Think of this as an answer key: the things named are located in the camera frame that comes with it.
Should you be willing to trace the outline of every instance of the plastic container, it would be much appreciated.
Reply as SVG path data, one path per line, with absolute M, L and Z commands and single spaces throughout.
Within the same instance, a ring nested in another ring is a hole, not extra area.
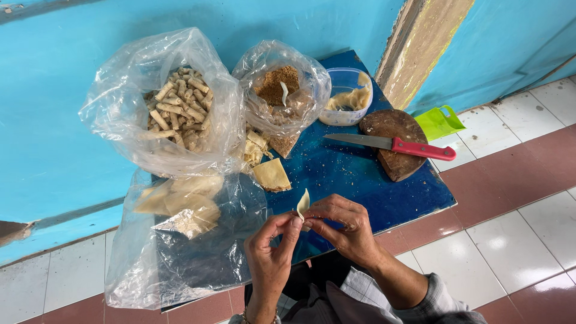
M 364 73 L 358 69 L 353 69 L 352 67 L 335 67 L 333 69 L 327 70 L 332 78 L 332 93 L 330 93 L 330 98 L 334 97 L 340 92 L 352 91 L 353 89 L 359 89 L 364 87 L 364 85 L 358 85 L 358 76 L 360 73 Z M 366 115 L 368 108 L 372 104 L 372 97 L 374 96 L 374 91 L 372 90 L 372 81 L 368 87 L 370 88 L 370 99 L 368 100 L 368 105 L 361 110 L 356 111 L 338 111 L 338 110 L 328 110 L 320 114 L 320 121 L 330 126 L 352 126 L 360 122 L 360 120 Z

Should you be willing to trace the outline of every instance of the floor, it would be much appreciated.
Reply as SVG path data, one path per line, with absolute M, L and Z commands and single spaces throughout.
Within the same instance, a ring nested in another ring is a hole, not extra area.
M 378 242 L 439 274 L 488 323 L 574 323 L 576 84 L 562 79 L 459 117 L 466 130 L 432 142 L 457 151 L 434 164 L 458 205 Z M 242 288 L 166 314 L 106 306 L 113 236 L 0 269 L 0 324 L 215 324 L 242 312 Z

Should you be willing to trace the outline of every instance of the wooden cutting board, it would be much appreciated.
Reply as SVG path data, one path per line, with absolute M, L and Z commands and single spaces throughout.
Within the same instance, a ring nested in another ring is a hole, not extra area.
M 366 135 L 400 137 L 405 142 L 428 144 L 422 128 L 416 120 L 402 110 L 384 109 L 366 115 L 360 122 L 360 129 Z M 386 149 L 376 149 L 378 160 L 386 174 L 394 182 L 411 176 L 426 161 L 425 157 L 396 153 Z

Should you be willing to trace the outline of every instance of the bracelet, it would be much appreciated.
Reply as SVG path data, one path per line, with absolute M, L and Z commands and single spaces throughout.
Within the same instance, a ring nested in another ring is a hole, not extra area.
M 246 309 L 247 308 L 248 307 L 245 307 L 244 312 L 242 312 L 242 324 L 250 324 L 250 322 L 248 322 L 248 320 L 246 319 Z M 274 315 L 274 320 L 270 324 L 276 324 L 277 318 L 278 318 L 278 307 L 276 307 L 276 315 Z

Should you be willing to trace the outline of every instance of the clear plastic bag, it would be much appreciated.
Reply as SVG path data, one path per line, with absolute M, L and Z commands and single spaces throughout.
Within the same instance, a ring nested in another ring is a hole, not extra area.
M 132 177 L 112 244 L 105 283 L 107 304 L 156 310 L 249 282 L 244 239 L 260 228 L 267 216 L 264 191 L 253 175 L 236 173 L 186 181 L 152 178 L 141 169 Z M 170 221 L 176 216 L 171 201 L 181 195 L 189 199 L 185 206 L 176 207 L 177 215 L 196 215 L 206 221 L 196 222 L 199 226 L 195 231 L 182 231 Z M 198 207 L 193 198 L 199 195 L 213 204 Z M 162 212 L 162 204 L 169 210 Z M 144 213 L 146 208 L 160 212 Z M 219 213 L 217 226 L 204 226 L 214 222 L 215 209 Z
M 300 89 L 288 95 L 287 107 L 275 106 L 271 113 L 253 88 L 262 86 L 267 72 L 288 65 L 298 71 Z M 330 75 L 318 61 L 278 40 L 263 40 L 250 48 L 232 76 L 240 80 L 247 122 L 273 137 L 299 135 L 320 116 L 332 89 Z
M 191 66 L 214 92 L 205 150 L 194 153 L 166 138 L 143 140 L 148 109 L 142 95 L 160 89 L 171 70 Z M 78 112 L 93 134 L 110 140 L 118 153 L 165 178 L 230 174 L 243 167 L 245 120 L 238 80 L 220 61 L 209 39 L 188 28 L 125 44 L 96 73 Z

